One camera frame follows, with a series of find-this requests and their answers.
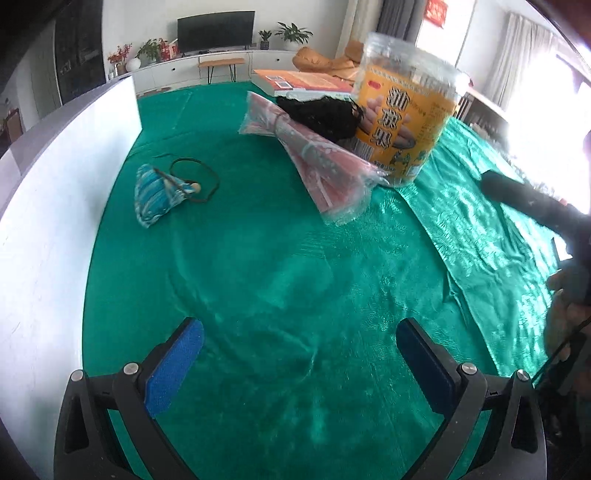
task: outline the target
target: pink plastic bag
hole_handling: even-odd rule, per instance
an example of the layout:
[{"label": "pink plastic bag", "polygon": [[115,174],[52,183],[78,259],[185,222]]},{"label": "pink plastic bag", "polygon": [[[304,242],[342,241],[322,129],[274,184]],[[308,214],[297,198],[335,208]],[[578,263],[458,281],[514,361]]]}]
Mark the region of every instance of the pink plastic bag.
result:
[{"label": "pink plastic bag", "polygon": [[326,223],[343,225],[361,215],[385,173],[292,120],[274,103],[248,92],[241,134],[277,136]]}]

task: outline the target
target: book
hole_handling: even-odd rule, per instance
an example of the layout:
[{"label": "book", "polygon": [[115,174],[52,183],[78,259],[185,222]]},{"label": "book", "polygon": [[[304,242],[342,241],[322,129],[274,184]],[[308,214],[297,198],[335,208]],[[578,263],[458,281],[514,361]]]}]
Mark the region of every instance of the book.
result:
[{"label": "book", "polygon": [[327,73],[255,70],[251,82],[271,97],[286,96],[296,100],[314,100],[324,96],[349,99],[353,87]]}]

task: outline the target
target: plastic jar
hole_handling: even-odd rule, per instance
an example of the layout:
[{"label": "plastic jar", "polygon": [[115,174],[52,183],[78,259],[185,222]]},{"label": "plastic jar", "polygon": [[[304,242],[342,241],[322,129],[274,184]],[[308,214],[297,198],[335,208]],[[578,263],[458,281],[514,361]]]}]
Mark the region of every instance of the plastic jar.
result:
[{"label": "plastic jar", "polygon": [[351,150],[383,168],[392,187],[414,181],[468,82],[435,55],[370,33],[352,95],[365,116]]}]

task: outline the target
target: jar lid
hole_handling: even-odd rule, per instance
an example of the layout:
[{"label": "jar lid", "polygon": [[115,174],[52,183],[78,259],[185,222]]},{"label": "jar lid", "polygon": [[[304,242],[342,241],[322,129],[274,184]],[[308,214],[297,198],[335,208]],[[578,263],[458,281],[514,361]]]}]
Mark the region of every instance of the jar lid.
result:
[{"label": "jar lid", "polygon": [[452,64],[428,53],[413,44],[381,33],[370,33],[365,43],[365,54],[379,54],[402,64],[421,70],[439,82],[456,88],[464,95],[468,88],[469,77]]}]

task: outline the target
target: black cabinet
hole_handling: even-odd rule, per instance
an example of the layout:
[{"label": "black cabinet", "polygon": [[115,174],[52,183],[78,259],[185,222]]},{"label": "black cabinet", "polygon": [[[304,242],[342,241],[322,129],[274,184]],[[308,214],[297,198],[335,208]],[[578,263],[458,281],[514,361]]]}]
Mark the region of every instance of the black cabinet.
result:
[{"label": "black cabinet", "polygon": [[57,83],[63,104],[105,83],[103,0],[73,0],[56,18]]}]

